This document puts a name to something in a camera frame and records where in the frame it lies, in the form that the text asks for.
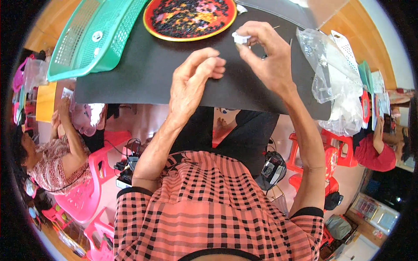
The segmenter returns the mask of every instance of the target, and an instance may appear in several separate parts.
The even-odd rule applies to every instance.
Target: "red tray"
[[[223,31],[225,31],[228,27],[230,27],[232,25],[232,23],[235,21],[235,18],[237,17],[237,6],[236,6],[235,2],[233,0],[224,0],[224,2],[229,7],[229,9],[227,11],[228,16],[226,16],[226,17],[223,16],[221,11],[215,11],[216,14],[218,15],[217,17],[219,17],[220,19],[216,19],[214,21],[211,21],[210,24],[209,24],[209,26],[217,26],[221,22],[224,22],[225,25],[223,27],[221,27],[220,29],[218,29],[217,31],[214,31],[212,33],[208,33],[206,35],[197,36],[197,37],[190,37],[190,38],[170,37],[170,36],[166,36],[166,35],[162,35],[162,34],[158,33],[152,25],[151,17],[154,16],[153,11],[154,11],[154,9],[156,9],[160,5],[161,1],[162,0],[153,0],[147,5],[147,7],[145,8],[145,11],[144,11],[144,15],[143,15],[143,22],[144,22],[145,29],[150,34],[152,34],[153,36],[155,36],[157,38],[167,40],[167,41],[189,42],[189,41],[201,40],[201,39],[205,39],[205,38],[217,35],[218,33],[221,33]],[[213,0],[201,0],[199,2],[201,2],[201,3],[204,3],[204,2],[213,3],[214,1]]]

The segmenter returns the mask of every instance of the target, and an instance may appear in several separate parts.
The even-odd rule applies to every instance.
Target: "red bowl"
[[[153,36],[155,36],[157,38],[167,40],[167,41],[190,42],[190,41],[201,40],[201,39],[205,39],[205,38],[217,35],[218,33],[221,33],[223,31],[225,31],[228,27],[230,27],[232,25],[232,23],[235,21],[235,18],[237,17],[237,6],[236,6],[235,2],[233,0],[224,0],[229,8],[228,8],[228,11],[227,11],[228,16],[227,17],[222,17],[222,20],[218,21],[218,23],[220,23],[221,21],[223,21],[225,23],[225,25],[223,27],[221,27],[217,31],[209,33],[207,35],[202,35],[202,36],[197,36],[197,37],[190,37],[190,38],[174,38],[174,37],[165,36],[165,35],[162,35],[162,34],[158,33],[152,25],[151,17],[154,16],[153,11],[154,11],[154,9],[156,9],[160,5],[161,1],[162,0],[152,0],[147,5],[147,7],[145,8],[145,11],[144,11],[144,15],[143,15],[143,22],[144,22],[145,29],[150,34],[152,34]]]

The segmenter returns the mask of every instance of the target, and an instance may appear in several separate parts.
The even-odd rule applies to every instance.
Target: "pink checkered shirt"
[[[266,198],[239,161],[209,152],[169,156],[154,193],[117,195],[116,260],[193,260],[229,254],[249,260],[318,260],[323,211],[290,219]]]

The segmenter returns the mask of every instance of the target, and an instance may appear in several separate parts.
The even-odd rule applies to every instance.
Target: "hand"
[[[61,121],[70,120],[70,100],[68,97],[61,99],[57,111]]]
[[[385,124],[385,120],[382,117],[379,117],[376,120],[376,127],[373,137],[375,140],[382,140],[383,139],[383,125]]]
[[[54,111],[54,114],[52,114],[51,118],[51,126],[53,129],[58,129],[58,126],[60,125],[61,121],[59,120],[58,110]]]
[[[379,117],[378,119],[377,119],[377,122],[379,123],[379,128],[380,128],[380,136],[382,137],[382,139],[383,139],[383,127],[384,127],[384,125],[385,125],[385,120],[383,119],[383,117]]]
[[[290,45],[281,38],[269,23],[248,21],[237,30],[241,36],[250,35],[250,46],[259,43],[267,57],[263,60],[248,47],[238,44],[241,58],[251,67],[267,89],[285,98],[296,90],[292,80]]]
[[[170,113],[176,122],[186,124],[196,111],[208,78],[220,79],[225,72],[224,59],[213,48],[194,51],[173,73]]]

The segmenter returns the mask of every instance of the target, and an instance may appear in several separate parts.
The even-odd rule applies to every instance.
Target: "white card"
[[[62,90],[61,99],[65,98],[65,97],[68,97],[68,99],[71,100],[71,98],[73,97],[73,93],[74,93],[74,91],[64,87],[64,90]]]

